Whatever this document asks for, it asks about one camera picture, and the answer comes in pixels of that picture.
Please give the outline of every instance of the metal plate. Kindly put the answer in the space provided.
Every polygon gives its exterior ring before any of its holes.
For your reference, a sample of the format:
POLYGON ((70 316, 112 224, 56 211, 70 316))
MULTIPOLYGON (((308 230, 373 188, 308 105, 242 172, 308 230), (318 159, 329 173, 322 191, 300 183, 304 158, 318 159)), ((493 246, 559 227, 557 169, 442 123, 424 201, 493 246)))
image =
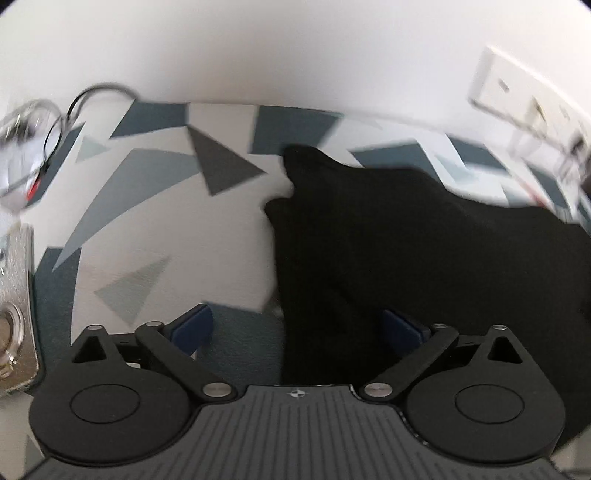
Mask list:
POLYGON ((33 317, 31 314, 31 269, 33 265, 33 230, 22 226, 0 239, 4 252, 0 260, 0 313, 11 317, 11 339, 2 348, 0 358, 9 356, 14 360, 5 375, 0 377, 0 395, 14 390, 23 390, 37 376, 40 364, 35 345, 33 317))

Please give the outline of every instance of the gray textured base plate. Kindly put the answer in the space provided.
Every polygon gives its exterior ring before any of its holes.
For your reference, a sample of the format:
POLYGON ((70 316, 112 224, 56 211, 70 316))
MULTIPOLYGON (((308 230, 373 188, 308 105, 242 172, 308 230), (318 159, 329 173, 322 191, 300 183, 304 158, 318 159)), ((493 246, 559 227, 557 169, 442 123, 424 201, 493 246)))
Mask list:
POLYGON ((553 480, 549 460, 481 468, 439 456, 396 410, 356 398, 348 387, 249 387, 205 407, 191 429, 153 457, 83 468, 49 459, 28 480, 553 480))

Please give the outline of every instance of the blue gripper pad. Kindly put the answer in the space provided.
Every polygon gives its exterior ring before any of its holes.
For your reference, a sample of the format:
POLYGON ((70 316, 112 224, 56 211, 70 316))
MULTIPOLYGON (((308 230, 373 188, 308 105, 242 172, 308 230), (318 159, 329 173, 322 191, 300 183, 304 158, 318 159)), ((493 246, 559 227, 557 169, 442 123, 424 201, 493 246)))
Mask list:
POLYGON ((187 355, 209 340, 213 333, 213 313, 209 306, 199 304, 164 328, 172 344, 187 355))
POLYGON ((403 318, 390 310, 382 312, 382 331, 388 346, 401 358, 420 347, 431 337, 428 327, 403 318))

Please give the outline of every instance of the wall socket plate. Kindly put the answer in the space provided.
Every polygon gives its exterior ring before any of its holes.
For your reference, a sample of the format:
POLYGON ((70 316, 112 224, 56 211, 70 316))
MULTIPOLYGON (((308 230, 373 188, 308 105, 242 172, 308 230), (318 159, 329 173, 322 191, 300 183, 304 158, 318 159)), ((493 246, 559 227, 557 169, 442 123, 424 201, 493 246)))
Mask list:
POLYGON ((470 101, 559 150, 569 151, 579 134, 591 145, 591 116, 548 79, 495 47, 482 56, 470 101))

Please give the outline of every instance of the black fabric bag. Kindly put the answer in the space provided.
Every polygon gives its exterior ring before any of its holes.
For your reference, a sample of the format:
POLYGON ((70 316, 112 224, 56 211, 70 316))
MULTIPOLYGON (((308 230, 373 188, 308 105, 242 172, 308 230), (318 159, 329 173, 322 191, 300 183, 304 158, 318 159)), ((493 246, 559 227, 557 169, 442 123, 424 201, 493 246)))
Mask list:
POLYGON ((14 0, 0 0, 0 14, 4 12, 14 0))
POLYGON ((540 207, 460 198, 413 169, 343 166, 290 146, 291 198, 265 212, 285 314, 285 384, 367 382, 397 358, 379 314, 467 335, 508 325, 566 406, 591 423, 591 239, 540 207))

